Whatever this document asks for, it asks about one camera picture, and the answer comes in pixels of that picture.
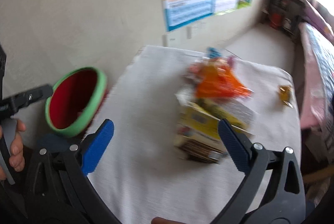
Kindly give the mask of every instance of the table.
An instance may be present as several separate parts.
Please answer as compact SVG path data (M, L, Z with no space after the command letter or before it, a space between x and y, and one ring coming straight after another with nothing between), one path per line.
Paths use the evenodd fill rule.
M188 65L203 54L146 46L110 91L88 132L105 118L115 133L96 170L88 178L98 194L124 224L150 223L156 216L188 224L210 223L243 179L231 158L221 164L201 164L177 158L173 149L179 117L175 93ZM283 106L278 85L293 86L285 71L237 60L235 74L253 97L245 105L257 112L250 129L253 142L269 150L290 146L300 160L300 127L295 108ZM268 184L267 171L250 210Z

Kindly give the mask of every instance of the metal screw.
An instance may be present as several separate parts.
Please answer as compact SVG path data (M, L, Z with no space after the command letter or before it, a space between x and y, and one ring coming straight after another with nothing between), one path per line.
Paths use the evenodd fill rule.
M293 153L293 149L290 148L290 147L286 147L286 148L285 148L285 151L286 151L287 153L289 153L289 154Z
M75 152L78 148L79 148L79 146L77 144L72 144L70 146L70 151Z
M263 149L263 146L260 143L254 143L253 147L254 149L259 150L259 151Z
M39 154L40 155L46 154L46 149L45 148L40 149Z

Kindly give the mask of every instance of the finger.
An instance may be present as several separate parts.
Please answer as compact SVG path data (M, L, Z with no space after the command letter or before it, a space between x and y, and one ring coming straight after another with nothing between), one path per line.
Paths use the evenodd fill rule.
M26 126L23 123L23 121L19 120L18 118L16 120L17 120L16 130L19 132L24 132L26 130Z
M184 224L184 223L164 219L161 217L155 217L152 219L151 224Z
M20 152L18 155L12 155L10 158L9 158L9 164L12 166L12 167L17 167L23 160L23 151Z
M25 160L24 160L24 157L23 157L22 162L17 167L15 167L14 170L16 172L22 171L24 169L24 163L25 163Z
M6 174L4 173L2 167L0 167L0 181L4 181L7 179Z
M10 151L12 155L18 155L20 152L23 151L23 143L22 143L22 138L19 132L16 132L15 138L10 145Z

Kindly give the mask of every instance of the white tile floor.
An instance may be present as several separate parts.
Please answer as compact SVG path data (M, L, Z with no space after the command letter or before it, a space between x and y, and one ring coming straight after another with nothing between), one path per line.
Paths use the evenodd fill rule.
M225 49L241 59L279 67L292 73L294 43L281 31L257 24Z

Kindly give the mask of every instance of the blue gripper pad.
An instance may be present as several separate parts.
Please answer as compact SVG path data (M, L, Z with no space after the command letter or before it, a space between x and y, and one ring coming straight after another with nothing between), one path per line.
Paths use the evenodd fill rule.
M227 121L219 121L218 134L226 149L228 150L228 153L231 156L237 169L241 172L244 172L245 174L248 174L250 171L250 166L248 163L249 154Z
M85 176L93 172L97 167L97 164L114 135L114 123L111 120L105 120L96 133L92 135L95 135L95 138L82 155L81 170Z

